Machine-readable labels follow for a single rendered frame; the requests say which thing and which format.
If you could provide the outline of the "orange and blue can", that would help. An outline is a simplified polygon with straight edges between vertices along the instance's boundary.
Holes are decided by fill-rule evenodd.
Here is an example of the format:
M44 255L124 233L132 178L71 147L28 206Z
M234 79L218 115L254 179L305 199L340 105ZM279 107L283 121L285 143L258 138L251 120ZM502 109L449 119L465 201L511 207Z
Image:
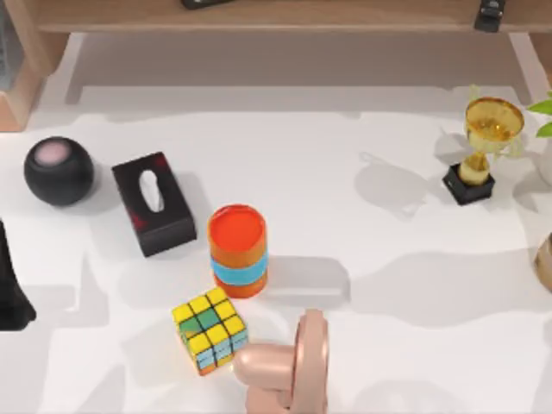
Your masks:
M251 298L268 278L267 226L246 204L229 204L208 221L210 263L216 284L231 298Z

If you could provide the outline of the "black tissue box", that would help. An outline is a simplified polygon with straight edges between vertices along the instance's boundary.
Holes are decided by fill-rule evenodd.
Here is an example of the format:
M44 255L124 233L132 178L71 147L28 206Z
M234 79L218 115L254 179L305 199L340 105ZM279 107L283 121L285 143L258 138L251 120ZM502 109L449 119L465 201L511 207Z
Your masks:
M197 239L193 215L162 152L111 168L144 256Z

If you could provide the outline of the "colourful puzzle cube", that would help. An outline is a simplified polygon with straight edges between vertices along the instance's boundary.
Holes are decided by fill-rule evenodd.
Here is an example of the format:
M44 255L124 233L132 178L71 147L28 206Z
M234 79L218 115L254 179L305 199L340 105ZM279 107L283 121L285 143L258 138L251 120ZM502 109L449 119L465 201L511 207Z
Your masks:
M220 287L173 308L172 319L200 375L232 361L248 343L248 327Z

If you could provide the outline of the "wooden shelf unit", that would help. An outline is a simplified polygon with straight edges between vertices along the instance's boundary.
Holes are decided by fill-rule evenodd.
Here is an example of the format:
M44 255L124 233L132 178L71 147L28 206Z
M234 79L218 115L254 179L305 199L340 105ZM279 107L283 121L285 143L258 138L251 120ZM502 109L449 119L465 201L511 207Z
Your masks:
M73 32L193 30L470 31L482 0L234 0L187 11L180 0L4 0L24 52L0 91L0 131L20 131Z

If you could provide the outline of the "black flat device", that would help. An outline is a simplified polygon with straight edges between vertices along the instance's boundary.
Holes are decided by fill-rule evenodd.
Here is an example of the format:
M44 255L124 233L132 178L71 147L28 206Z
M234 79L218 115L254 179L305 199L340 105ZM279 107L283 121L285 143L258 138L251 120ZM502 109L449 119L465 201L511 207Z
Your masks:
M230 3L233 0L179 0L188 10L204 9L220 4Z

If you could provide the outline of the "gold trophy with black base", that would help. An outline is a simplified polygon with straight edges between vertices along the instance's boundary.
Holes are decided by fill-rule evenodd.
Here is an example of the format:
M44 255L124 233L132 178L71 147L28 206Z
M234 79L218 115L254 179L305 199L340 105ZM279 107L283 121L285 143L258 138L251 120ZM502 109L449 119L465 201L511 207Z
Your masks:
M442 179L460 206L492 196L495 179L488 156L514 157L521 151L524 115L513 103L501 97L483 96L473 85L464 112L464 127L471 153L451 165Z

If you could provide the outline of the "black round speaker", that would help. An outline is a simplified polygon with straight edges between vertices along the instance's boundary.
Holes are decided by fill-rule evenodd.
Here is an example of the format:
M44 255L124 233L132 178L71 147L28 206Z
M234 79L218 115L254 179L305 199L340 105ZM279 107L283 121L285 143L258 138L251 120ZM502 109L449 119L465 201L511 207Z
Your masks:
M34 144L23 165L25 182L44 203L66 207L85 198L94 182L94 164L83 146L63 136Z

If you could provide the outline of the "round brown basket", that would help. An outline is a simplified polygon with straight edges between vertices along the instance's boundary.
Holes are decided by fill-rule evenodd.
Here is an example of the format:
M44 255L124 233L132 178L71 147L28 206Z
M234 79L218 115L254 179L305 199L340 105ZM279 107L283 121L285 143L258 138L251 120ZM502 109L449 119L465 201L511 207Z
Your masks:
M552 292L552 232L536 251L534 268L541 284Z

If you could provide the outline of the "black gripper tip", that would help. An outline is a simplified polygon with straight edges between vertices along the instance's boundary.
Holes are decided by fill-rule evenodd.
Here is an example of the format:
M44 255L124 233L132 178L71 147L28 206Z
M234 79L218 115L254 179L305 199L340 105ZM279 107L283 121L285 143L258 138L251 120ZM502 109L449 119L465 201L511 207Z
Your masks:
M5 227L0 219L0 331L23 330L36 316L34 306L18 283Z

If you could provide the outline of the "black stapler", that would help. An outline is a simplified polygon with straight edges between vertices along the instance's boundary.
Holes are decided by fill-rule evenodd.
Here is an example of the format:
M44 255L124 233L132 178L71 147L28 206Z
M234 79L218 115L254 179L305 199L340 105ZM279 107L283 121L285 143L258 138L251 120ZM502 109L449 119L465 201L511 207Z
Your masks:
M480 0L474 28L485 33L498 33L506 0Z

